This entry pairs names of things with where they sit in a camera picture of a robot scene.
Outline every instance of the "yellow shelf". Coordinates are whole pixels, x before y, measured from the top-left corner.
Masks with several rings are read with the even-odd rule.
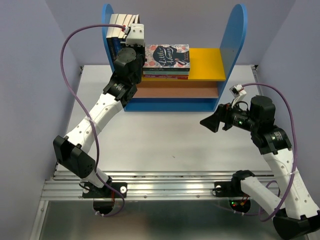
[[[188,80],[169,78],[142,78],[150,81],[225,81],[225,70],[219,48],[190,48],[190,74]]]

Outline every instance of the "gray floor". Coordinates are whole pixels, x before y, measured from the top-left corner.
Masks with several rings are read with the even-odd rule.
[[[227,201],[127,202],[118,216],[95,216],[91,201],[52,201],[41,240],[277,240],[273,223],[220,209]],[[257,211],[253,204],[251,212]]]

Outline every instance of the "shelf side panel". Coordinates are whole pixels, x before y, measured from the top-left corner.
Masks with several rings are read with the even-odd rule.
[[[217,82],[219,98],[222,95],[232,70],[242,50],[247,34],[248,14],[244,4],[237,4],[232,9],[220,45],[225,82]]]
[[[104,4],[102,7],[101,23],[102,24],[110,23],[110,18],[113,13],[114,13],[114,10],[112,9],[111,5],[107,3]],[[104,49],[108,57],[111,70],[112,72],[114,72],[115,71],[114,63],[112,62],[110,50],[107,43],[107,32],[108,32],[108,27],[107,26],[102,27],[102,39],[103,39]]]

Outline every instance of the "white table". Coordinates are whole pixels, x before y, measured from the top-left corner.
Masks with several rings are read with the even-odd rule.
[[[96,103],[111,77],[108,65],[84,66],[77,95],[88,109]],[[249,65],[235,66],[219,103],[232,101],[229,88],[254,82]],[[251,97],[254,86],[246,89]],[[233,127],[213,133],[199,124],[210,112],[120,112],[100,133],[100,162],[103,171],[214,171],[235,172],[249,169],[270,171],[250,133]],[[75,102],[68,125],[71,131],[85,116]],[[96,158],[92,145],[89,155]],[[63,166],[58,172],[65,172]]]

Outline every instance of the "blue bookshelf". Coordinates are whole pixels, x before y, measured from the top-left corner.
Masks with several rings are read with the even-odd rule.
[[[114,13],[110,4],[103,5],[102,23],[109,23]],[[232,9],[220,44],[220,55],[225,75],[224,81],[217,81],[216,98],[133,98],[124,108],[127,112],[212,112],[226,87],[231,72],[236,64],[245,42],[248,25],[247,9],[244,4],[237,4]],[[102,38],[110,67],[114,71],[106,35],[108,28],[102,28]]]

